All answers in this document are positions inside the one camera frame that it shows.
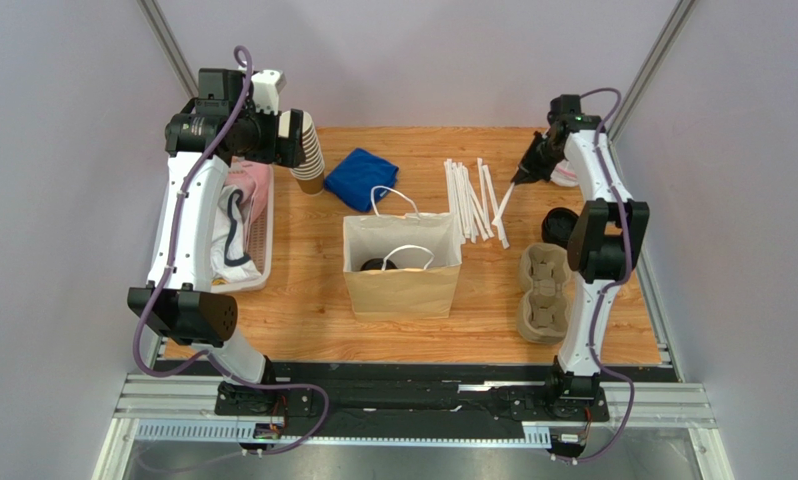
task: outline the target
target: white wall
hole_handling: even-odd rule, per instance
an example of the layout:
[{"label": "white wall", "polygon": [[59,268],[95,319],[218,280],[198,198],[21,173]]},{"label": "white wall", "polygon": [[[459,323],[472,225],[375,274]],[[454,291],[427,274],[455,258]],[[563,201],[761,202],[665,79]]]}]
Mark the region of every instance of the white wall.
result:
[{"label": "white wall", "polygon": [[798,1],[701,0],[617,151],[736,478],[798,478]]},{"label": "white wall", "polygon": [[195,72],[244,44],[331,126],[546,124],[562,93],[629,88],[675,3],[159,0]]},{"label": "white wall", "polygon": [[185,98],[135,2],[0,2],[0,478],[91,475]]}]

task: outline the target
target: wooden table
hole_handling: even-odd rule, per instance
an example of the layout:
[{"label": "wooden table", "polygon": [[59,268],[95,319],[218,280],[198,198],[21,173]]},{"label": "wooden table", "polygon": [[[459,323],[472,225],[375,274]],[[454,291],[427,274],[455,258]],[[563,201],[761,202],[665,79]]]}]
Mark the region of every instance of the wooden table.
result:
[{"label": "wooden table", "polygon": [[[399,166],[397,188],[421,211],[448,210],[443,161],[490,165],[502,197],[517,162],[532,140],[525,128],[325,128],[319,130],[330,171],[356,147]],[[289,172],[275,170],[275,232],[272,272],[266,288],[236,294],[239,327],[251,344],[273,360],[549,363],[559,346],[524,341],[515,327],[523,294],[516,279],[523,249],[541,241],[541,220],[553,207],[577,212],[576,188],[538,183],[515,189],[504,215],[511,248],[498,241],[464,245],[464,263],[450,318],[358,321],[342,274],[342,218],[359,215],[328,192],[301,193]],[[379,208],[402,214],[408,205],[388,195]],[[191,350],[169,344],[167,357]],[[602,358],[612,364],[660,362],[653,330],[633,278],[621,289]]]}]

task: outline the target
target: white plastic basket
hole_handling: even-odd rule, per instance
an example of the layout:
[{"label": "white plastic basket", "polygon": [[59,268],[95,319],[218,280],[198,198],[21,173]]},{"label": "white plastic basket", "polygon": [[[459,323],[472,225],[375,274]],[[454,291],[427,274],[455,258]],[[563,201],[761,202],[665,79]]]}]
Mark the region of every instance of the white plastic basket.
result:
[{"label": "white plastic basket", "polygon": [[272,232],[275,223],[275,170],[269,169],[269,199],[263,213],[251,224],[251,234],[248,236],[248,255],[251,261],[261,272],[260,276],[244,282],[224,283],[213,285],[213,293],[241,292],[244,290],[261,290],[269,280],[272,273]]}]

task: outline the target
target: blue cloth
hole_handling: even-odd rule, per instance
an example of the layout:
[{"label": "blue cloth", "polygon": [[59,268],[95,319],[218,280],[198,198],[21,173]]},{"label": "blue cloth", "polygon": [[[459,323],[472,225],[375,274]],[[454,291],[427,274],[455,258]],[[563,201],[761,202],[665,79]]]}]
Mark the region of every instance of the blue cloth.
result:
[{"label": "blue cloth", "polygon": [[[398,172],[396,165],[362,148],[356,148],[325,177],[325,189],[340,197],[349,207],[368,212],[372,209],[369,200],[372,187],[384,185],[393,188]],[[375,201],[378,202],[387,193],[387,190],[376,191]]]}]

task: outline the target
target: brown paper bag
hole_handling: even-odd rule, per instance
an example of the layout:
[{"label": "brown paper bag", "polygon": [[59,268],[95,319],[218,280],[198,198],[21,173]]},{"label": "brown paper bag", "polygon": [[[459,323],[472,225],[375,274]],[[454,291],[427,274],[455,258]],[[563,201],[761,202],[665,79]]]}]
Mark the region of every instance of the brown paper bag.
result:
[{"label": "brown paper bag", "polygon": [[[446,318],[461,270],[461,227],[451,213],[375,215],[343,219],[343,276],[357,318]],[[388,258],[398,270],[360,271]]]}]

